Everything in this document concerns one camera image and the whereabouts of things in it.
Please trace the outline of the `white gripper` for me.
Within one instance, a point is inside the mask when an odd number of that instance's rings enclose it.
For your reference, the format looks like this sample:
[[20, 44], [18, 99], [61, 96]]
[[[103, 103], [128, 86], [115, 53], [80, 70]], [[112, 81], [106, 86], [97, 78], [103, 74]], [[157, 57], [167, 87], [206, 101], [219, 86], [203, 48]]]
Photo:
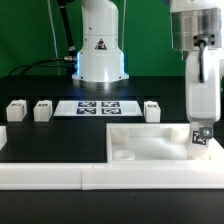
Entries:
[[204, 51], [204, 82], [199, 81], [199, 52], [192, 51], [186, 61], [186, 113], [190, 122], [198, 122], [200, 138], [213, 137], [213, 123], [221, 116], [220, 64], [223, 50]]

